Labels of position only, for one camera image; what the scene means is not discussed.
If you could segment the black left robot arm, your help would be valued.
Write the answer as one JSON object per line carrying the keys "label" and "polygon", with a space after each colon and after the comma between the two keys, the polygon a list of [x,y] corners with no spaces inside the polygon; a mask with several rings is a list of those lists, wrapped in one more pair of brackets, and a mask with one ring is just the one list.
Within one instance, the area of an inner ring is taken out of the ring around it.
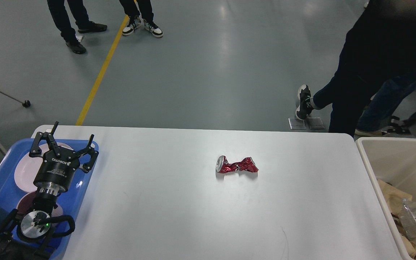
{"label": "black left robot arm", "polygon": [[55,130],[13,145],[0,165],[0,260],[60,260],[75,230],[99,146]]}

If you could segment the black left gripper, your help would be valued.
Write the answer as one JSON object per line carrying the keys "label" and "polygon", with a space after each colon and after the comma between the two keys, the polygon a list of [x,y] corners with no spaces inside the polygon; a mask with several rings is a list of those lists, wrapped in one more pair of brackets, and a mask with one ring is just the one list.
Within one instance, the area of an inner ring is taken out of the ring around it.
{"label": "black left gripper", "polygon": [[[39,131],[33,140],[29,157],[35,158],[43,156],[42,164],[33,180],[33,185],[37,188],[42,188],[47,187],[51,183],[59,187],[59,191],[68,191],[75,171],[79,169],[83,173],[89,173],[97,161],[99,151],[94,148],[95,136],[91,134],[86,147],[78,151],[74,150],[69,156],[69,159],[68,156],[60,158],[60,148],[53,136],[58,125],[59,122],[56,121],[51,131]],[[51,154],[44,155],[39,145],[42,140],[48,145],[48,151],[53,151],[54,156]],[[83,157],[87,157],[88,161],[81,163],[81,158]]]}

